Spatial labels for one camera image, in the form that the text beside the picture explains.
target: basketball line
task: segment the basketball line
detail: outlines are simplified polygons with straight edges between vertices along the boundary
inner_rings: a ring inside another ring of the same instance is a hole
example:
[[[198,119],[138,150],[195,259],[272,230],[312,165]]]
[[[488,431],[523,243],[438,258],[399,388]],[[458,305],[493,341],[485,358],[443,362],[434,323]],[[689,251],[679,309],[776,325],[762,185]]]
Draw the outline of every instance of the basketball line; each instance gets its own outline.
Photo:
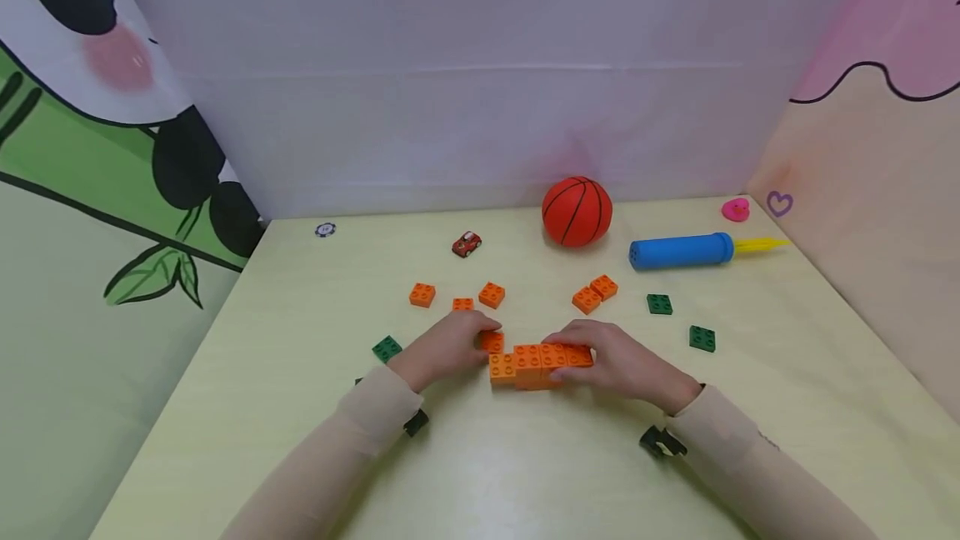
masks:
[[[567,224],[567,229],[563,230],[563,237],[560,238],[561,246],[563,245],[563,241],[566,241],[567,239],[567,232],[570,231],[570,226],[573,225],[573,220],[577,218],[577,212],[580,211],[580,205],[581,203],[583,203],[583,197],[586,197],[586,195],[587,195],[587,189],[584,187],[583,194],[580,194],[580,200],[577,201],[577,206],[574,208],[573,214],[571,214],[570,216],[570,222]]]
[[[598,183],[594,182],[593,180],[590,180],[590,184],[593,185],[593,191],[597,193],[597,207],[600,210],[600,213],[597,216],[597,227],[595,230],[593,230],[593,236],[588,239],[587,244],[592,243],[593,239],[598,236],[598,232],[600,231],[600,222],[603,221],[603,197],[600,195],[600,187],[598,186]]]
[[[546,207],[543,208],[543,216],[546,216],[546,212],[550,210],[551,206],[553,206],[554,200],[557,200],[558,198],[560,198],[561,194],[565,193],[568,190],[571,190],[571,188],[575,188],[576,186],[585,186],[586,184],[587,182],[576,182],[576,184],[574,184],[573,186],[565,187],[562,191],[557,192],[556,197],[550,200],[550,204],[548,204]]]

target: purple heart drawing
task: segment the purple heart drawing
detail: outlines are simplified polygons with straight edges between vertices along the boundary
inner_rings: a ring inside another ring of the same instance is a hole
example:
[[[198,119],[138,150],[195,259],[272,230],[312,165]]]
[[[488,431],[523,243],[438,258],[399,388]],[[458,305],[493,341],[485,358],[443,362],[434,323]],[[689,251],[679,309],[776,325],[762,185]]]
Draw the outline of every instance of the purple heart drawing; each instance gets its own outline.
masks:
[[[790,194],[781,194],[776,190],[767,194],[767,209],[775,218],[782,218],[793,209],[793,197]]]

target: white backdrop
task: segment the white backdrop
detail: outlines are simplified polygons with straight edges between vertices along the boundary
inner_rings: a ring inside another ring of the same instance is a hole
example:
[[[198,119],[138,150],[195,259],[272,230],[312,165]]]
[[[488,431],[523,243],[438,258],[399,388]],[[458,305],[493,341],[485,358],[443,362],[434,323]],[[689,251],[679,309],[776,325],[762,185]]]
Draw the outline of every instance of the white backdrop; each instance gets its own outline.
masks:
[[[137,0],[265,218],[737,193],[843,0]]]

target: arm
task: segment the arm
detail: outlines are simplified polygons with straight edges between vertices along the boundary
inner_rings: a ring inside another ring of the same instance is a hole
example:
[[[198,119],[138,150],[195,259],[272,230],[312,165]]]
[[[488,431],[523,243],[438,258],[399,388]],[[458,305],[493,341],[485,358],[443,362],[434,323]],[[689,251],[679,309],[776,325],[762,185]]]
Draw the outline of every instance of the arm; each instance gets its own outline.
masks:
[[[474,348],[473,339],[499,327],[480,312],[451,312],[373,369],[267,476],[221,540],[325,538],[367,465],[421,406],[419,393],[486,363],[487,353]]]
[[[373,369],[277,465],[221,540],[322,538],[367,465],[422,401],[391,369]]]
[[[663,409],[668,430],[687,446],[693,471],[760,538],[877,540],[850,507],[767,440],[719,390],[701,387],[620,327],[576,320],[543,341],[587,344],[596,351],[592,367],[558,369],[556,381],[589,383]]]
[[[760,538],[877,540],[850,507],[716,388],[704,388],[666,427],[687,445],[690,468]]]

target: right hand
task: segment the right hand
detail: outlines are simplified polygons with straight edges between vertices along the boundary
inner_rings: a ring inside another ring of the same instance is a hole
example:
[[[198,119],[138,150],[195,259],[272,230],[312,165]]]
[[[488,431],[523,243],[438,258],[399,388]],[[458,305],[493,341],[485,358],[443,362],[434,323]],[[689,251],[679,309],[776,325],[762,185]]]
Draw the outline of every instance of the right hand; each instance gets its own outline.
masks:
[[[547,344],[583,344],[596,352],[592,367],[562,367],[550,374],[555,382],[588,383],[680,413],[700,395],[700,383],[663,361],[655,352],[612,323],[574,319],[560,332],[543,339]]]

